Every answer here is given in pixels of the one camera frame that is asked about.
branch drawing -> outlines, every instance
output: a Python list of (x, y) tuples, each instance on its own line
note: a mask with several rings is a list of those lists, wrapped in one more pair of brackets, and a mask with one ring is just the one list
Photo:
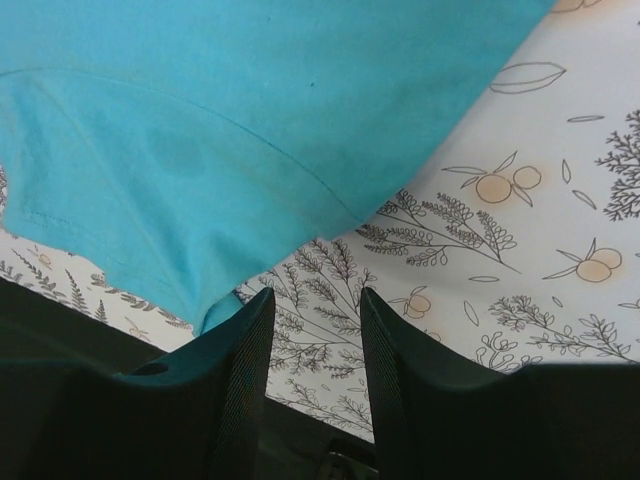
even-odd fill
[(87, 302), (84, 299), (84, 295), (82, 295), (82, 290), (80, 290), (80, 287), (71, 275), (71, 272), (69, 272), (69, 270), (65, 270), (65, 272), (67, 272), (69, 283), (71, 283), (71, 304), (73, 305), (73, 308), (87, 316), (91, 316), (89, 308), (87, 307)]
[[(474, 214), (460, 200), (443, 193), (437, 199), (438, 202), (418, 203), (406, 190), (398, 192), (394, 200), (378, 210), (378, 215), (406, 226), (362, 226), (357, 233), (371, 242), (365, 248), (381, 255), (405, 257), (408, 265), (416, 267), (444, 266), (449, 261), (447, 253), (467, 250), (520, 273), (502, 258), (504, 251), (515, 248), (517, 243), (491, 215), (482, 210)], [(422, 217), (429, 214), (446, 222), (444, 232), (423, 223)], [(479, 227), (471, 223), (474, 219)]]
[(489, 88), (496, 93), (518, 95), (548, 87), (566, 73), (551, 62), (516, 63), (503, 68)]
[(629, 357), (631, 345), (617, 343), (618, 331), (614, 322), (607, 322), (596, 315), (578, 319), (581, 332), (574, 333), (573, 328), (554, 328), (555, 317), (542, 310), (532, 302), (531, 297), (517, 295), (511, 298), (501, 298), (495, 302), (489, 311), (498, 319), (498, 323), (509, 327), (512, 331), (522, 332), (525, 328), (541, 329), (541, 336), (531, 336), (530, 345), (539, 349), (558, 350), (560, 355), (570, 353), (576, 357), (585, 350), (593, 351), (598, 357), (614, 357), (629, 363), (640, 363)]
[(640, 217), (640, 110), (626, 117), (630, 133), (620, 135), (613, 132), (607, 143), (613, 149), (605, 158), (596, 160), (596, 165), (618, 175), (611, 187), (609, 204), (604, 213), (612, 221)]
[(502, 338), (502, 332), (495, 332), (491, 337), (483, 335), (481, 342), (484, 346), (476, 350), (476, 363), (502, 373), (514, 372), (525, 365), (542, 361), (541, 356), (530, 357), (524, 355), (520, 361), (513, 361), (515, 356), (510, 352), (518, 346), (518, 342), (510, 342)]
[(43, 296), (51, 300), (55, 300), (56, 302), (62, 303), (63, 305), (67, 305), (67, 306), (70, 305), (69, 301), (66, 299), (67, 296), (64, 293), (60, 292), (59, 290), (56, 290), (56, 287), (58, 286), (56, 282), (52, 282), (49, 279), (48, 275), (44, 275), (39, 268), (32, 265), (31, 262), (29, 262), (29, 260), (27, 260), (25, 257), (20, 255), (18, 252), (16, 252), (15, 250), (12, 250), (12, 251), (22, 261), (22, 263), (26, 265), (26, 267), (31, 271), (31, 273), (33, 273), (33, 275), (36, 277), (38, 285), (40, 285), (40, 291), (39, 291), (40, 294), (42, 294)]
[(285, 398), (282, 394), (271, 396), (271, 398), (335, 427), (373, 432), (371, 412), (366, 399), (364, 402), (357, 402), (345, 395), (340, 395), (336, 405), (329, 407), (320, 403), (315, 389), (305, 387), (291, 378), (286, 384), (292, 389), (293, 399)]
[[(364, 368), (360, 292), (373, 287), (377, 277), (367, 268), (358, 269), (341, 239), (314, 240), (299, 248), (293, 260), (258, 277), (262, 285), (273, 288), (277, 299), (272, 370), (287, 369), (291, 375), (326, 370), (332, 378), (354, 375)], [(248, 283), (236, 290), (243, 302), (256, 293)], [(309, 311), (312, 297), (320, 305)]]

t-shirt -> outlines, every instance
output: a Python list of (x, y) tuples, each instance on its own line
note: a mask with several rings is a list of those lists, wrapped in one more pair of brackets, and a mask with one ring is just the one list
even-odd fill
[(194, 325), (407, 183), (552, 0), (0, 0), (5, 227)]

leaf drawing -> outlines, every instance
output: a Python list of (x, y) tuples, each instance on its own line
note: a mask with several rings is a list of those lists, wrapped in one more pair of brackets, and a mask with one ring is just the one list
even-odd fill
[(573, 331), (572, 326), (554, 327), (555, 317), (549, 312), (543, 312), (532, 302), (531, 297), (516, 295), (511, 298), (501, 298), (489, 307), (499, 325), (510, 328), (514, 332), (525, 329), (540, 329), (540, 336), (531, 336), (530, 345), (538, 349), (543, 347), (550, 351), (558, 351), (560, 355), (567, 353), (580, 357), (589, 350), (598, 357), (612, 357), (628, 363), (640, 363), (629, 357), (631, 345), (617, 343), (618, 330), (615, 322), (607, 322), (591, 314), (589, 318), (579, 318), (580, 330)]
[(98, 320), (101, 323), (105, 323), (105, 324), (109, 323), (107, 321), (107, 312), (104, 308), (104, 303), (102, 303), (102, 300), (100, 300), (100, 305), (98, 305), (98, 308), (96, 310), (94, 317), (96, 320)]
[(602, 115), (582, 115), (580, 117), (572, 117), (567, 120), (567, 123), (584, 123), (584, 122), (597, 122), (602, 120)]
[(542, 361), (541, 356), (530, 357), (529, 355), (524, 355), (518, 362), (513, 354), (508, 353), (518, 346), (518, 342), (510, 342), (502, 338), (502, 335), (502, 332), (494, 332), (491, 337), (489, 335), (482, 336), (481, 342), (483, 346), (476, 350), (475, 361), (477, 363), (499, 372), (510, 373), (525, 365)]
[(577, 270), (578, 270), (577, 266), (570, 267), (570, 268), (567, 268), (566, 270), (562, 270), (561, 272), (554, 273), (553, 275), (548, 275), (544, 277), (543, 280), (555, 280), (556, 278), (566, 277), (568, 275), (571, 275), (572, 273), (575, 273)]
[(534, 92), (548, 87), (565, 72), (562, 66), (551, 62), (517, 63), (503, 68), (489, 88), (507, 95)]
[(587, 195), (586, 193), (581, 192), (580, 190), (573, 190), (571, 193), (573, 193), (578, 200), (580, 200), (581, 202), (586, 203), (587, 205), (589, 205), (594, 210), (598, 209), (598, 207), (596, 206), (595, 202), (593, 200), (591, 200), (591, 197), (589, 197), (589, 195)]
[(29, 262), (29, 260), (27, 260), (25, 257), (20, 255), (18, 252), (16, 252), (15, 250), (12, 250), (12, 251), (22, 261), (22, 263), (24, 263), (27, 266), (29, 271), (33, 273), (33, 275), (36, 277), (36, 280), (38, 281), (38, 285), (40, 286), (39, 293), (41, 295), (51, 300), (55, 300), (59, 303), (62, 303), (63, 305), (67, 305), (67, 306), (70, 305), (70, 302), (66, 300), (67, 296), (64, 293), (56, 290), (56, 287), (58, 286), (56, 282), (52, 282), (48, 275), (44, 275), (42, 273), (42, 270), (35, 267), (33, 264), (31, 264), (31, 262)]
[(622, 308), (630, 308), (631, 310), (640, 310), (640, 300), (636, 303), (619, 303), (618, 306)]
[[(417, 203), (409, 192), (401, 190), (378, 215), (395, 220), (397, 226), (365, 224), (357, 229), (369, 240), (365, 248), (371, 252), (404, 257), (407, 265), (415, 267), (435, 267), (447, 265), (449, 252), (469, 250), (520, 273), (502, 259), (504, 251), (518, 245), (513, 235), (487, 212), (474, 213), (457, 198), (439, 193), (437, 202)], [(421, 218), (427, 215), (443, 220), (444, 228), (428, 227)]]
[(627, 115), (626, 122), (630, 133), (613, 132), (607, 138), (613, 149), (605, 158), (596, 160), (596, 165), (619, 177), (611, 186), (609, 204), (604, 208), (614, 222), (640, 217), (640, 110)]
[(480, 177), (471, 177), (469, 180), (467, 180), (466, 182), (464, 182), (462, 184), (462, 186), (460, 187), (460, 190), (462, 190), (463, 188), (468, 187), (469, 185), (473, 185), (474, 183), (476, 183), (478, 180), (480, 179)]
[[(405, 197), (404, 205), (411, 208), (411, 199)], [(360, 292), (373, 288), (376, 280), (369, 269), (358, 268), (342, 239), (314, 240), (294, 253), (292, 263), (259, 276), (260, 284), (277, 292), (271, 370), (290, 375), (328, 371), (333, 379), (361, 371)], [(236, 294), (246, 303), (256, 287), (244, 283)]]
[(564, 250), (556, 250), (556, 252), (561, 253), (562, 255), (567, 257), (568, 259), (573, 260), (574, 262), (580, 263), (583, 260), (578, 255), (575, 255), (575, 254), (570, 253), (570, 252), (565, 252)]
[(512, 188), (513, 188), (513, 193), (515, 193), (527, 205), (529, 205), (530, 207), (533, 207), (533, 200), (531, 200), (531, 197), (527, 192), (525, 192), (522, 188), (520, 188), (516, 184), (512, 185)]
[(475, 167), (449, 167), (443, 168), (443, 172), (452, 172), (452, 173), (466, 173), (468, 175), (486, 175), (487, 172), (480, 168)]
[(473, 323), (476, 327), (480, 326), (480, 320), (478, 319), (476, 311), (466, 300), (464, 302), (464, 313), (467, 315), (467, 318), (469, 319), (469, 321), (471, 321), (471, 323)]
[(513, 161), (516, 159), (516, 155), (518, 155), (517, 150), (513, 152), (511, 155), (509, 155), (505, 159), (505, 161), (502, 162), (500, 166), (493, 171), (493, 173), (500, 173), (502, 170), (509, 168), (513, 164)]
[(569, 182), (571, 181), (571, 169), (569, 168), (567, 161), (564, 159), (562, 160), (562, 180), (564, 180), (564, 183), (567, 185), (569, 185)]
[(575, 12), (581, 8), (589, 8), (602, 0), (558, 0), (551, 9), (551, 13)]
[(491, 277), (489, 275), (478, 275), (478, 276), (469, 278), (469, 280), (471, 280), (472, 282), (480, 282), (480, 283), (495, 283), (500, 281), (498, 277)]
[(73, 308), (89, 316), (89, 309), (87, 308), (87, 303), (84, 300), (80, 287), (78, 287), (78, 284), (71, 275), (71, 272), (69, 272), (69, 270), (65, 270), (65, 272), (67, 272), (67, 277), (69, 277), (69, 282), (71, 283), (71, 304), (73, 305)]

fabric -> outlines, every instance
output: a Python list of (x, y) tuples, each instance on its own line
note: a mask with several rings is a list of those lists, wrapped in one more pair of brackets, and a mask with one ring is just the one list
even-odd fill
[(404, 185), (551, 3), (0, 0), (4, 224), (211, 328)]

patterned backdrop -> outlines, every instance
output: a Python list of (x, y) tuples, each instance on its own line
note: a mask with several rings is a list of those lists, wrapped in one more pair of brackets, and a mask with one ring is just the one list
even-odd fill
[[(368, 224), (239, 286), (277, 295), (268, 395), (372, 440), (363, 286), (501, 372), (640, 362), (638, 45), (639, 2), (558, 2)], [(83, 258), (2, 232), (0, 259), (5, 278), (160, 348), (192, 338)]]

